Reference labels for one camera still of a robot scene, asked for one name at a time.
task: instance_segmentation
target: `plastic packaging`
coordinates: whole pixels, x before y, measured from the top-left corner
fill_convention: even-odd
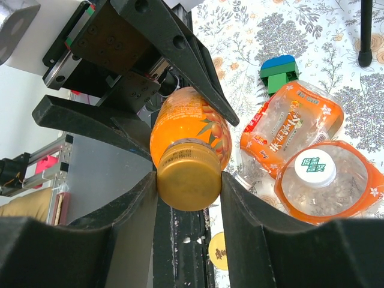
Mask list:
[[[293,217],[320,224],[372,208],[383,197],[384,176],[351,145],[326,141],[289,160],[274,190]]]
[[[343,120],[341,106],[325,91],[301,80],[285,84],[243,131],[237,180],[249,189],[268,174],[276,178],[298,151],[331,139]]]
[[[194,88],[177,90],[164,102],[150,149],[157,189],[168,205],[197,211],[215,201],[232,141],[225,119]]]

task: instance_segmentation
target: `black table leg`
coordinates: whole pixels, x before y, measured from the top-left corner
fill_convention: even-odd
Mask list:
[[[371,30],[372,30],[372,0],[361,0],[361,47],[359,52],[359,65],[367,67],[372,62]]]

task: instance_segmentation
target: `toy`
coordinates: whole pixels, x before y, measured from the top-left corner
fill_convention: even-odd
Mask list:
[[[297,80],[298,73],[294,57],[283,55],[265,61],[260,70],[260,77],[264,85],[268,87],[269,96],[272,96],[285,83]]]

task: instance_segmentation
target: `patterned table surface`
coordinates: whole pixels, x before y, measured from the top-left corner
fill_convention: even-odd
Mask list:
[[[342,102],[346,118],[336,138],[358,148],[384,172],[384,2],[373,2],[373,62],[368,68],[357,63],[359,0],[206,0],[192,10],[194,33],[210,51],[224,93],[240,118],[231,127],[228,172],[239,169],[242,130],[268,99],[260,66],[286,54],[295,57],[300,79]],[[283,209],[272,184],[265,181],[254,192]],[[219,199],[209,213],[215,235],[223,231]],[[384,218],[384,205],[374,217]],[[226,271],[216,270],[215,277],[217,287],[230,287]]]

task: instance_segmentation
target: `pink part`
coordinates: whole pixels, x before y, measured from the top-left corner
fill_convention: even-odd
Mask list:
[[[35,169],[35,175],[41,173],[42,171],[51,168],[53,165],[55,165],[58,162],[58,159],[54,156],[48,155],[46,158],[40,160]],[[35,186],[34,188],[41,188],[43,186],[42,184]]]

